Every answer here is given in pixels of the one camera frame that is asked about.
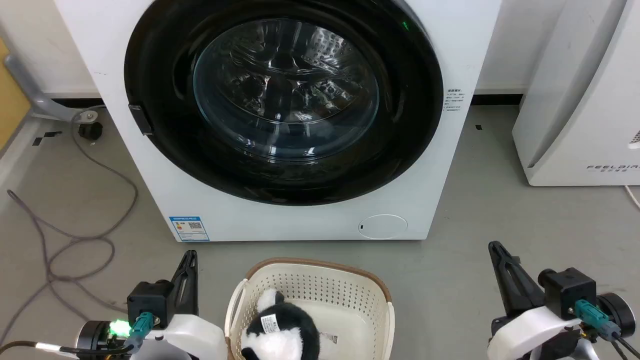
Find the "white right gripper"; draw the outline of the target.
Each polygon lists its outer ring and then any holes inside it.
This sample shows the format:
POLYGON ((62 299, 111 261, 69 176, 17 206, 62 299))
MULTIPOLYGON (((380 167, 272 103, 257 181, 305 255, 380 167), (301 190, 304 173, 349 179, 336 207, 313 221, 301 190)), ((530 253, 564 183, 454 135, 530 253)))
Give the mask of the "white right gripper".
POLYGON ((496 331, 487 346, 489 360, 516 360, 581 323, 578 317, 564 320, 544 305, 544 292, 521 266, 519 256, 500 241, 490 241, 487 250, 506 317, 514 318, 496 331))

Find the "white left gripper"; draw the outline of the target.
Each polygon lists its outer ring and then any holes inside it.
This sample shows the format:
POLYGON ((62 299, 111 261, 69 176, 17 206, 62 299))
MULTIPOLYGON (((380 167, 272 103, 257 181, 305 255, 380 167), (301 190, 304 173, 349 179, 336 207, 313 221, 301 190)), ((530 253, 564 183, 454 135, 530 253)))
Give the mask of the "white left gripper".
POLYGON ((199 317, 198 253, 182 256, 171 282, 174 315, 165 329, 152 330, 135 360, 226 360, 224 331, 199 317))

